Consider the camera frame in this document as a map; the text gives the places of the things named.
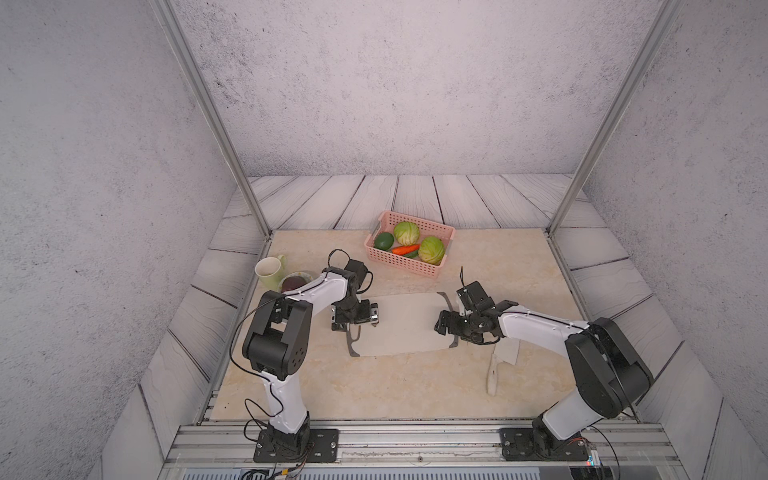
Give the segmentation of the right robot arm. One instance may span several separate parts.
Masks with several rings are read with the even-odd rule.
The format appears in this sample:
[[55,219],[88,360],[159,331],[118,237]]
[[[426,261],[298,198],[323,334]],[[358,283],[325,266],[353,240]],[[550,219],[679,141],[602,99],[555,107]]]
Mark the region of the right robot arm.
[[620,327],[611,319],[571,321],[532,311],[512,301],[485,309],[443,311],[434,330],[476,345],[522,340],[568,359],[575,389],[533,421],[540,442],[567,442],[602,419],[613,419],[645,395],[652,372]]

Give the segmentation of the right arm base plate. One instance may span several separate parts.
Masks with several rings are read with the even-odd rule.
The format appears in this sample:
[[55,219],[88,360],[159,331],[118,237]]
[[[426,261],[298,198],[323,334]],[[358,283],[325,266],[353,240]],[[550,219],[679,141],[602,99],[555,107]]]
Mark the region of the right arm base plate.
[[502,428],[499,430],[502,457],[506,461],[586,462],[587,441],[578,435],[560,440],[546,428]]

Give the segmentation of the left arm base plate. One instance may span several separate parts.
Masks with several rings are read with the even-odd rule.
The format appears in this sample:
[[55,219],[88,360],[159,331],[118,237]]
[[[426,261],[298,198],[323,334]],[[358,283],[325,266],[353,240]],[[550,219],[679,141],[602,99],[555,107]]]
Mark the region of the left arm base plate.
[[295,434],[262,431],[256,441],[255,463],[334,463],[338,455],[338,429],[304,428]]

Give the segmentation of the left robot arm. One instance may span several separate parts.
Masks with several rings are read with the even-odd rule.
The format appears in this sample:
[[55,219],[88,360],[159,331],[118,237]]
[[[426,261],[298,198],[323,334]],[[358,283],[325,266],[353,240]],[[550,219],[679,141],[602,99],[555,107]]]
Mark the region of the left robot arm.
[[256,375],[265,383],[270,402],[269,426],[296,436],[309,422],[297,372],[308,354],[312,318],[331,310],[331,329],[378,322],[378,305],[359,296],[373,273],[350,259],[343,268],[329,266],[318,279],[286,292],[266,292],[254,312],[242,346]]

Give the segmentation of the white cutting board grey rim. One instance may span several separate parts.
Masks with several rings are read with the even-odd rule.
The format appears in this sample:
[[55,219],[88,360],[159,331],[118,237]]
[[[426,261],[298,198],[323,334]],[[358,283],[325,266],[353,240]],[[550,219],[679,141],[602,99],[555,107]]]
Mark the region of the white cutting board grey rim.
[[432,352],[456,348],[455,335],[441,335],[434,329],[439,315],[452,312],[445,292],[385,295],[373,297],[378,306],[378,323],[355,325],[347,333],[351,357],[379,357]]

